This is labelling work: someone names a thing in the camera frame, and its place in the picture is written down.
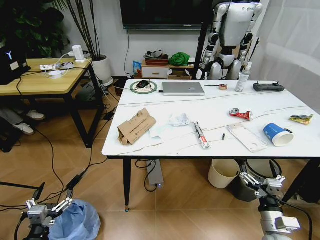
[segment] green cloth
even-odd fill
[[[190,56],[184,52],[178,52],[169,59],[169,64],[174,66],[187,65]]]

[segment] marble table top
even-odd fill
[[[287,90],[282,92],[253,89],[256,81],[248,81],[243,92],[236,92],[237,81],[232,80],[195,80],[200,82],[204,96],[164,96],[162,92],[137,94],[128,90],[137,79],[128,80],[123,90],[118,108],[104,143],[102,154],[109,158],[319,158],[320,157],[320,116],[305,103]],[[162,82],[180,80],[151,80],[162,90]],[[227,84],[227,90],[219,90],[217,85]],[[146,132],[133,145],[122,145],[119,140],[118,126],[130,120],[138,111],[146,108],[156,119],[153,128],[166,126],[166,134],[151,138]],[[232,117],[229,111],[238,108],[241,113],[252,111],[253,120]],[[174,113],[186,113],[191,121],[199,123],[210,144],[203,149],[197,138],[193,124],[187,126],[168,126]],[[310,115],[309,125],[289,120],[292,115]],[[266,149],[250,152],[227,129],[229,125],[241,123],[252,133],[268,143]],[[287,146],[276,147],[267,138],[263,128],[275,123],[291,130],[294,139]]]

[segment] remote controller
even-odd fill
[[[285,90],[285,88],[283,86],[281,86],[279,84],[279,82],[272,83],[272,84],[261,84],[261,83],[256,82],[255,84],[253,84],[253,88],[257,92],[261,92],[261,91],[278,91],[278,92],[282,92],[283,90]]]

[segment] blue trash bag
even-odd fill
[[[96,209],[88,202],[73,200],[72,204],[55,219],[50,228],[50,240],[94,240],[100,229]]]

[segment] mouse pad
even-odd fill
[[[148,81],[149,85],[145,86],[144,88],[139,88],[137,85],[140,83],[141,81],[136,81],[134,83],[131,84],[130,89],[132,92],[136,93],[136,94],[150,94],[153,93],[155,90],[158,89],[157,84],[155,84],[153,81]]]

